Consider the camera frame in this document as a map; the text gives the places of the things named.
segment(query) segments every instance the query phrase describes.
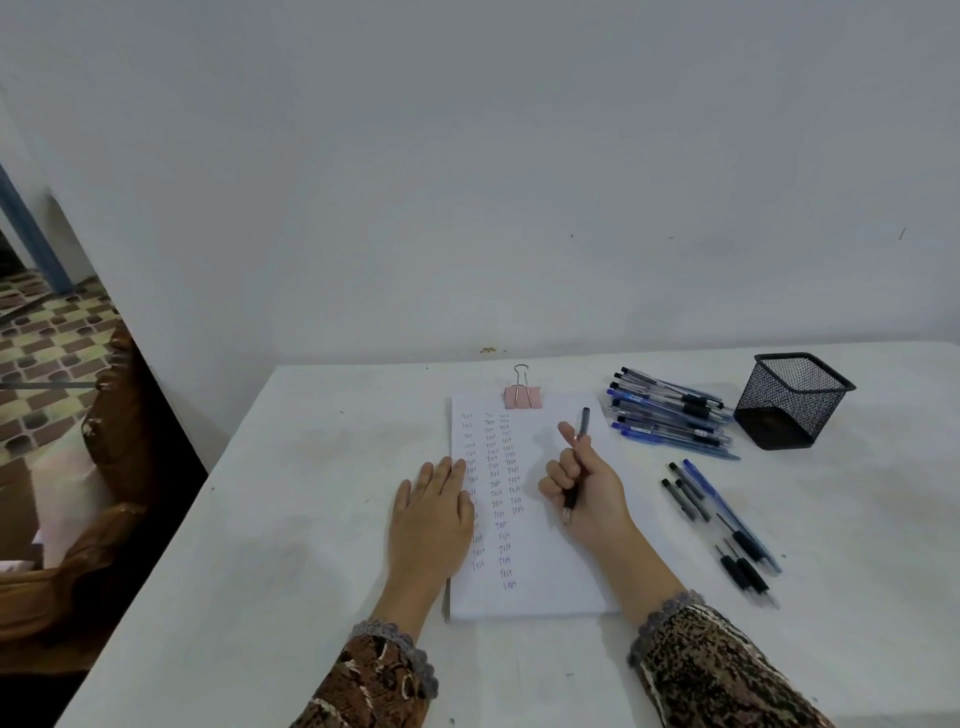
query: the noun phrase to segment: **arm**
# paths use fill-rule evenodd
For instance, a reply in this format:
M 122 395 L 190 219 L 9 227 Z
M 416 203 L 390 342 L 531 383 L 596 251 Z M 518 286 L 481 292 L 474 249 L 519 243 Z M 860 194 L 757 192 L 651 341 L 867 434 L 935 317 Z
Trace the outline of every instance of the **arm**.
M 467 557 L 473 504 L 461 490 L 467 464 L 425 463 L 404 480 L 390 524 L 390 573 L 371 618 L 353 628 L 333 668 L 292 728 L 419 728 L 437 679 L 415 644 L 446 579 Z
M 596 558 L 626 619 L 641 625 L 628 664 L 663 725 L 830 726 L 763 653 L 719 612 L 687 590 L 637 530 L 620 478 L 560 424 L 573 449 L 547 463 L 540 492 L 563 507 L 583 478 L 570 535 Z

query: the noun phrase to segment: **notepad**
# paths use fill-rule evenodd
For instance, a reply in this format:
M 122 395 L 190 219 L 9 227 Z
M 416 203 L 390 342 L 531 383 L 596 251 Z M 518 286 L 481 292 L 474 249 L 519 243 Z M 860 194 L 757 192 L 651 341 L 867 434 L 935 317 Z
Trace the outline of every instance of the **notepad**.
M 476 507 L 467 560 L 450 580 L 450 617 L 557 617 L 618 612 L 591 557 L 566 534 L 537 489 L 546 463 L 568 447 L 557 431 L 590 408 L 593 447 L 623 480 L 634 522 L 667 563 L 668 545 L 644 507 L 643 486 L 593 395 L 543 395 L 541 409 L 506 409 L 500 393 L 453 396 L 454 460 L 467 461 L 464 488 Z

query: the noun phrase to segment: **finger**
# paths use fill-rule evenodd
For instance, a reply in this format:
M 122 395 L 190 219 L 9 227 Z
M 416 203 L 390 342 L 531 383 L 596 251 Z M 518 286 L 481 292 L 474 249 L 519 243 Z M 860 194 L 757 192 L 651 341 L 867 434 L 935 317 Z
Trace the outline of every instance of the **finger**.
M 546 474 L 565 490 L 573 487 L 573 478 L 564 472 L 564 468 L 556 460 L 551 460 L 546 464 Z
M 573 428 L 573 425 L 570 423 L 560 423 L 557 425 L 557 429 L 560 431 L 560 434 L 564 436 L 568 445 L 573 447 L 577 444 L 577 430 Z
M 433 469 L 433 477 L 427 483 L 426 491 L 423 494 L 425 496 L 438 496 L 440 491 L 444 489 L 444 483 L 449 476 L 450 458 L 447 456 L 440 461 L 440 465 Z
M 402 483 L 400 483 L 400 487 L 396 489 L 396 497 L 394 498 L 394 515 L 405 511 L 409 504 L 410 481 L 404 480 Z
M 577 459 L 589 473 L 596 473 L 599 470 L 610 467 L 607 465 L 607 461 L 600 457 L 596 450 L 593 449 L 593 440 L 590 439 L 589 435 L 584 435 L 580 438 L 580 441 L 574 446 L 574 451 L 577 453 Z
M 453 469 L 450 471 L 450 476 L 446 479 L 444 483 L 444 488 L 441 490 L 441 495 L 457 497 L 457 494 L 464 487 L 464 475 L 467 472 L 467 461 L 460 459 L 453 464 Z
M 470 491 L 460 491 L 457 496 L 457 515 L 460 525 L 464 528 L 473 528 L 473 501 L 470 500 Z
M 557 485 L 552 477 L 541 478 L 540 482 L 537 483 L 537 490 L 551 500 L 555 497 L 562 497 L 564 494 L 564 489 Z
M 423 497 L 431 477 L 433 477 L 433 463 L 423 463 L 420 467 L 420 475 L 417 477 L 417 487 L 410 496 L 411 501 L 420 500 Z
M 560 453 L 560 467 L 574 480 L 580 474 L 580 463 L 577 462 L 577 456 L 573 454 L 572 449 L 567 448 Z

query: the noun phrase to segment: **white table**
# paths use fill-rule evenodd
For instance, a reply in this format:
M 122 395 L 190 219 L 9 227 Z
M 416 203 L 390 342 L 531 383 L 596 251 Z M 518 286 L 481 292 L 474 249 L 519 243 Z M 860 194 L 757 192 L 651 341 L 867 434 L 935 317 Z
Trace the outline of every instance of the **white table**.
M 780 611 L 730 584 L 662 491 L 683 452 L 624 441 L 625 479 L 649 491 L 685 583 L 838 723 L 956 725 L 960 348 L 807 350 L 858 387 L 812 449 L 765 452 L 734 427 L 742 462 L 692 456 L 783 554 Z M 735 403 L 757 351 L 527 363 L 545 391 L 600 394 L 629 365 Z M 448 395 L 502 389 L 514 363 L 278 368 L 60 725 L 285 726 L 378 596 L 397 484 L 449 452 Z M 445 624 L 438 603 L 427 724 L 658 725 L 624 665 L 632 636 L 617 617 Z

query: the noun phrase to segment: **patterned sleeve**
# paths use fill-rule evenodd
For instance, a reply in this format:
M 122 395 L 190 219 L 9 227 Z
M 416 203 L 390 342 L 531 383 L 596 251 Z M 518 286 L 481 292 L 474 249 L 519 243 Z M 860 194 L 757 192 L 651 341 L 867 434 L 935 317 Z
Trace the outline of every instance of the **patterned sleeve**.
M 647 619 L 627 662 L 664 726 L 832 726 L 695 592 Z
M 361 622 L 291 728 L 419 728 L 437 688 L 426 653 L 395 624 Z

